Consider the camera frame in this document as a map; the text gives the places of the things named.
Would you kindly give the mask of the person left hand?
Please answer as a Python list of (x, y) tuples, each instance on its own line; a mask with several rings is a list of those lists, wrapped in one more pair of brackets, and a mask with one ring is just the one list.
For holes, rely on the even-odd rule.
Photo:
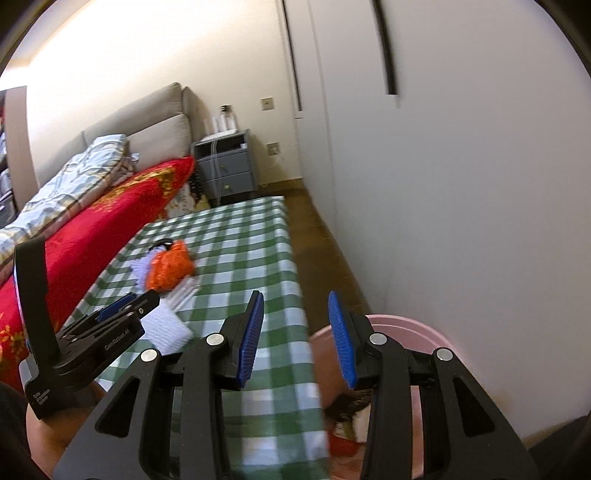
[(94, 406), (106, 395), (96, 382), (91, 385), (93, 404), (89, 407), (62, 410), (39, 420), (30, 405), (26, 410), (26, 433), (32, 460), (50, 479), (68, 445), (81, 428)]

